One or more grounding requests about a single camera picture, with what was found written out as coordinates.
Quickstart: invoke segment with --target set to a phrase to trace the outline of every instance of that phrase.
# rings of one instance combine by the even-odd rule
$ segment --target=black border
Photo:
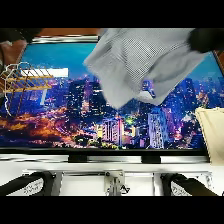
[[[45,36],[45,37],[38,37],[39,38],[61,38],[61,37],[67,37],[67,36]],[[94,43],[94,42],[88,42],[88,41],[82,41],[82,42],[75,42],[75,43]],[[224,69],[221,65],[221,62],[215,52],[212,52],[216,62],[220,68],[220,71],[222,75],[224,76]],[[85,156],[207,156],[208,157],[208,152],[205,149],[120,149],[120,150],[103,150],[103,149],[92,149],[92,148],[82,148],[82,149],[73,149],[73,148],[41,148],[41,149],[36,149],[36,148],[5,148],[2,147],[0,148],[0,154],[28,154],[28,155],[85,155]]]

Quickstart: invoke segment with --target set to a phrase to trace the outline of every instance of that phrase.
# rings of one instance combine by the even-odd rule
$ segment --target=beige cloth
[[[224,108],[196,109],[212,165],[224,165]]]

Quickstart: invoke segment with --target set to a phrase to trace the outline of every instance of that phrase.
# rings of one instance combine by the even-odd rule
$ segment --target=gray cloth
[[[205,57],[189,50],[193,28],[109,28],[84,61],[100,79],[108,103],[119,109],[136,98],[161,104],[169,92]],[[143,92],[152,80],[156,97]]]

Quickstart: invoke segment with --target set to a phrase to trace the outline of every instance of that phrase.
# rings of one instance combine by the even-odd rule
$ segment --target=cityscape image
[[[115,110],[104,99],[100,80],[83,61],[95,43],[28,45],[22,57],[35,69],[67,69],[48,90],[15,93],[7,115],[0,109],[0,147],[100,149],[205,149],[198,107],[224,107],[224,78],[212,53],[159,105],[132,99]],[[142,90],[155,96],[153,82]]]

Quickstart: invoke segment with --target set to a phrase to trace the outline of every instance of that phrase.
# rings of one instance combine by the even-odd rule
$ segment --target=black frame
[[[56,37],[38,37],[33,40],[32,44],[42,43],[97,43],[98,36],[93,35],[69,35],[69,36],[56,36]],[[219,61],[216,52],[213,55],[217,64],[224,76],[224,69]],[[0,154],[28,154],[28,155],[76,155],[76,156],[206,156],[208,157],[207,150],[203,149],[73,149],[73,148],[0,148]]]

